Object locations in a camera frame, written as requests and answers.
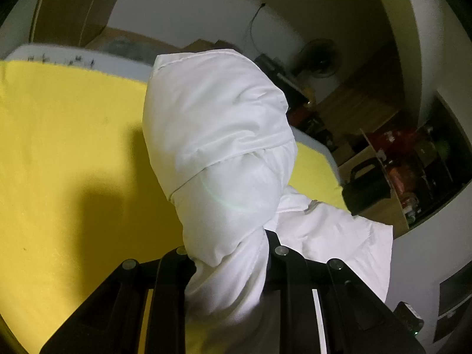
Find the white puffy down jacket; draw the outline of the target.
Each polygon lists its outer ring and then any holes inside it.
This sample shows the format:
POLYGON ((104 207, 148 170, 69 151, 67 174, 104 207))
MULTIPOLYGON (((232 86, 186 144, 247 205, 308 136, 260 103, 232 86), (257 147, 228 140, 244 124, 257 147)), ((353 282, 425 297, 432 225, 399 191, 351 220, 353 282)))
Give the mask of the white puffy down jacket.
POLYGON ((290 186, 298 148, 284 93, 234 50, 164 54, 142 131, 196 272, 186 287, 188 353, 276 353, 277 298, 263 287, 267 232, 309 260, 338 258, 384 300, 393 231, 290 186))

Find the yellow bed sheet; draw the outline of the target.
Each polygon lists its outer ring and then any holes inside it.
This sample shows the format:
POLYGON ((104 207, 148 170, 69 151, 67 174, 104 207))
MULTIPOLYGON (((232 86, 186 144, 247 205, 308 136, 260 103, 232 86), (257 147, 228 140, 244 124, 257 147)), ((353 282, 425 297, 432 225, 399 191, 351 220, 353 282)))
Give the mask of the yellow bed sheet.
POLYGON ((28 353, 121 262, 182 244, 142 135, 145 93, 98 71, 1 63, 1 317, 28 353))

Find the wooden open shelf box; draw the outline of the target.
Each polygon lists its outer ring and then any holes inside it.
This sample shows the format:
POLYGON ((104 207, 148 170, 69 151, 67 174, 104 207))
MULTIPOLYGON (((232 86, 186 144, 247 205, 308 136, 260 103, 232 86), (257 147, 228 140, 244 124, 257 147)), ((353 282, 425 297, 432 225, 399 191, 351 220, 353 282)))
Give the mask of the wooden open shelf box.
POLYGON ((391 225, 394 237, 401 237, 409 226, 399 196, 365 133, 360 146, 362 149, 339 167, 346 207, 353 215, 391 225))

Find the white mattress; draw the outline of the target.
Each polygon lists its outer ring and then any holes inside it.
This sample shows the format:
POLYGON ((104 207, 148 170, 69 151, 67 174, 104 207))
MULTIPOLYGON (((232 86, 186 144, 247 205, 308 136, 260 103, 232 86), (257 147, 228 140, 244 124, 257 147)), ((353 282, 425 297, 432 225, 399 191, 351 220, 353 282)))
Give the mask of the white mattress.
POLYGON ((145 83, 149 80, 154 64, 151 62, 151 65, 147 65, 95 50, 47 44, 21 45, 7 54, 3 60, 75 66, 145 83))

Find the black electric fan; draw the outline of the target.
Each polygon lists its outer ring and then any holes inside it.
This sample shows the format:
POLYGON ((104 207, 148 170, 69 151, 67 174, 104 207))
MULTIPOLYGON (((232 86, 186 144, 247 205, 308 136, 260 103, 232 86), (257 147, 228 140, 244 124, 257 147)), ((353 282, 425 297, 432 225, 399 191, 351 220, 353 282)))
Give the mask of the black electric fan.
POLYGON ((327 38, 316 38, 308 42, 297 56, 292 73, 299 76, 308 73, 314 78, 329 78, 341 65, 341 53, 335 42, 327 38))

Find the brown cardboard boxes pile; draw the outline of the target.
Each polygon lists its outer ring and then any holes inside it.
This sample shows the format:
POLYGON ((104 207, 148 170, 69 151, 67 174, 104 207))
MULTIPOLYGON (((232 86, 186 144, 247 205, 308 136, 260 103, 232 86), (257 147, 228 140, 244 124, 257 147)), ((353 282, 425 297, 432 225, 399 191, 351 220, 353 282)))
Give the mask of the brown cardboard boxes pile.
POLYGON ((204 52, 208 50, 234 50, 238 52, 239 54, 242 54, 242 50, 238 46, 230 42, 226 42, 223 40, 210 42, 201 38, 195 40, 194 42, 190 43, 187 46, 184 46, 181 49, 182 52, 187 52, 187 53, 198 53, 198 52, 204 52))

